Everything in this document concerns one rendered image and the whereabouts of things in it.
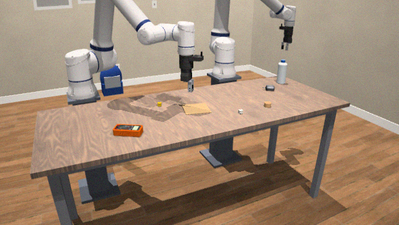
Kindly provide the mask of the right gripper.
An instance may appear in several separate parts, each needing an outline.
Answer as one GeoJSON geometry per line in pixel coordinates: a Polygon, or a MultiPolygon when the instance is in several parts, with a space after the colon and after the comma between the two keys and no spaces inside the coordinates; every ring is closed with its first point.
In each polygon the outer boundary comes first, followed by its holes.
{"type": "Polygon", "coordinates": [[[194,48],[179,48],[177,50],[179,54],[179,68],[181,69],[180,80],[183,82],[188,82],[188,92],[192,92],[192,88],[194,91],[194,79],[192,79],[192,68],[193,61],[202,61],[204,60],[203,52],[201,51],[201,55],[193,55],[195,53],[194,48]],[[182,56],[184,55],[184,56],[182,56]],[[188,56],[190,55],[190,56],[188,56]]]}

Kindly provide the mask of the orange digital multimeter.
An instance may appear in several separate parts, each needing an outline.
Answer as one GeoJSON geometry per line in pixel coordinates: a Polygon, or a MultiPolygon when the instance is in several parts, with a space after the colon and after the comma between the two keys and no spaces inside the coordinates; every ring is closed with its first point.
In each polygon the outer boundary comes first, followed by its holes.
{"type": "Polygon", "coordinates": [[[113,128],[115,136],[140,137],[142,133],[142,125],[117,124],[113,128]]]}

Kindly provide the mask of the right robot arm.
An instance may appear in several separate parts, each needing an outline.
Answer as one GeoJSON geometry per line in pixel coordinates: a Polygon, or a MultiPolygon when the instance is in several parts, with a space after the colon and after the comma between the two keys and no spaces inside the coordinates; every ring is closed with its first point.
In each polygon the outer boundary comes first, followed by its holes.
{"type": "Polygon", "coordinates": [[[178,41],[179,48],[195,47],[195,25],[178,22],[177,25],[160,23],[154,26],[133,0],[95,0],[93,39],[88,49],[78,49],[65,55],[69,81],[68,98],[84,100],[98,94],[92,74],[109,70],[117,63],[112,42],[114,6],[137,32],[143,45],[163,41],[178,41]]]}

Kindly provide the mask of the tan cylinder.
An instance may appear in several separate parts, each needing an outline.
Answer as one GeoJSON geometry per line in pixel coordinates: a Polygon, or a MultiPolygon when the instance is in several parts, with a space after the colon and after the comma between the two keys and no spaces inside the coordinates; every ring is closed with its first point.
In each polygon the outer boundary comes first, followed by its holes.
{"type": "Polygon", "coordinates": [[[265,102],[264,102],[264,107],[265,107],[265,108],[270,108],[270,107],[271,107],[271,102],[265,101],[265,102]]]}

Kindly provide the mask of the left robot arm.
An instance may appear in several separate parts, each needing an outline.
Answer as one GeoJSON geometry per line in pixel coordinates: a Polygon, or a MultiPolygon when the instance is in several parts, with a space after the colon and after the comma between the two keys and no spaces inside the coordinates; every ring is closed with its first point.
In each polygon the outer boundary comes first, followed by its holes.
{"type": "MultiPolygon", "coordinates": [[[[278,0],[261,0],[268,8],[271,18],[294,22],[296,7],[284,6],[278,0]]],[[[215,0],[214,28],[211,31],[209,49],[215,54],[212,75],[219,78],[236,76],[234,69],[235,40],[230,38],[229,26],[230,0],[215,0]]]]}

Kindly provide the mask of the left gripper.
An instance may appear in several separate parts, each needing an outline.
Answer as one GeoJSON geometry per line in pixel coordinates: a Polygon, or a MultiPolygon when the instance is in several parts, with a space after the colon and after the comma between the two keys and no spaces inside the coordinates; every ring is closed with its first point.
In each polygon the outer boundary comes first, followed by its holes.
{"type": "Polygon", "coordinates": [[[288,51],[288,44],[292,43],[292,35],[293,35],[293,26],[295,26],[295,22],[286,22],[284,21],[284,25],[279,27],[279,29],[284,30],[284,38],[283,41],[281,42],[281,49],[284,49],[284,43],[286,43],[286,48],[285,50],[288,51]]]}

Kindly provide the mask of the tan flat mat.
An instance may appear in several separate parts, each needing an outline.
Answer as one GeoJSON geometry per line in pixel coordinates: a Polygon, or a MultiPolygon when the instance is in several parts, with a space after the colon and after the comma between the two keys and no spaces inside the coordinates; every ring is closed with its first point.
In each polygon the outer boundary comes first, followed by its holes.
{"type": "Polygon", "coordinates": [[[208,108],[206,103],[182,104],[182,108],[186,115],[211,113],[211,110],[208,108]]]}

